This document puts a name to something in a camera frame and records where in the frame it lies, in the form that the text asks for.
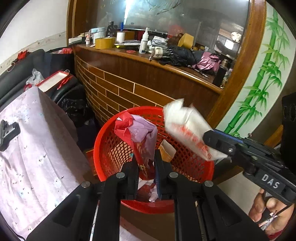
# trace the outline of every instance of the bamboo painting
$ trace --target bamboo painting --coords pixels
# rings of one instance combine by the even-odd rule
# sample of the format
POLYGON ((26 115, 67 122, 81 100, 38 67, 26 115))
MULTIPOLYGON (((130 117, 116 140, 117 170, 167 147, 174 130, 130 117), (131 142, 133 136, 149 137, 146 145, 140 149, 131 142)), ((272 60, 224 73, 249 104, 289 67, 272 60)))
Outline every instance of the bamboo painting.
POLYGON ((268 50, 262 53, 265 54, 262 66, 259 68, 253 85, 244 87, 250 91, 244 101, 239 101, 239 110, 224 130, 225 133, 235 137, 239 137, 239 129, 252 118, 255 120, 259 115, 262 117, 262 112, 259 112, 256 107, 258 105, 264 106, 264 110, 266 110, 269 98, 268 88, 272 85, 277 85, 279 89, 282 88, 280 68, 285 69, 286 65, 290 64, 289 59, 281 54, 281 50, 290 46, 290 41, 284 30, 284 21, 279 23, 278 13, 275 9, 273 17, 266 19, 266 28, 271 31, 271 38, 268 44, 262 44, 268 47, 268 50))

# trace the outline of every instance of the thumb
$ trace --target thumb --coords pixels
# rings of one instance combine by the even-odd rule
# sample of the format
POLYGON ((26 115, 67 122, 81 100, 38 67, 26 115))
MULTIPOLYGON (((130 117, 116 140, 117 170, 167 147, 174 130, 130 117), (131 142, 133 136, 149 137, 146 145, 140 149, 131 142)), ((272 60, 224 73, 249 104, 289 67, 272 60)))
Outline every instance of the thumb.
POLYGON ((268 199, 268 201, 266 203, 266 207, 269 209, 269 211, 276 212, 277 202, 278 202, 277 199, 271 197, 270 199, 268 199))

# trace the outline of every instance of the human hand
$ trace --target human hand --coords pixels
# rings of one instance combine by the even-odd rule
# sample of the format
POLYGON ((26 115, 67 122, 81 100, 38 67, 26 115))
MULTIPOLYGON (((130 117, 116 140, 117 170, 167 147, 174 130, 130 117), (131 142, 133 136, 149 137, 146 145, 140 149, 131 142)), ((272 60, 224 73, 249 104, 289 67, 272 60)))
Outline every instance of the human hand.
MULTIPOLYGON (((262 213, 265 210, 265 202, 263 200, 263 193, 264 190, 260 189, 259 193, 254 199, 253 206, 249 212, 249 217, 254 221, 258 222, 261 217, 262 213)), ((267 203, 266 207, 269 209, 269 211, 273 213, 277 213, 283 208, 286 207, 286 205, 282 202, 280 202, 278 199, 270 198, 267 203)), ((294 204, 287 208, 285 211, 279 214, 278 217, 276 217, 272 223, 265 229, 265 233, 267 235, 271 235, 274 233, 277 233, 284 229, 284 227, 287 225, 289 219, 291 218, 294 210, 294 204)))

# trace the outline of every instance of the white dropper bottle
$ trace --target white dropper bottle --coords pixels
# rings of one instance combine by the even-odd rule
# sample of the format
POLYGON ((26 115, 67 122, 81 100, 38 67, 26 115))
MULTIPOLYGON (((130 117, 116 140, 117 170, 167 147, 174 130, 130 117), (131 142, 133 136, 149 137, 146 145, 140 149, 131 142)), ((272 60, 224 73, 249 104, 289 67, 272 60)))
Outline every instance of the white dropper bottle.
POLYGON ((148 39, 149 39, 148 28, 146 28, 145 33, 143 34, 143 37, 141 40, 141 45, 139 50, 140 54, 146 53, 148 39))

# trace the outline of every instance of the white floral cloth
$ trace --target white floral cloth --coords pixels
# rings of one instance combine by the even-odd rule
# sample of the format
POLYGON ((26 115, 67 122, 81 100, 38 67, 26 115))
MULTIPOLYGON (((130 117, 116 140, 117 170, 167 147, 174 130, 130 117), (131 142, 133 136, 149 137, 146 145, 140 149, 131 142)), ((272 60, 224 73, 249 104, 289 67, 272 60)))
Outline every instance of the white floral cloth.
POLYGON ((90 168, 76 145, 73 122, 37 87, 9 104, 2 119, 17 122, 20 134, 0 152, 0 211, 27 238, 90 168))

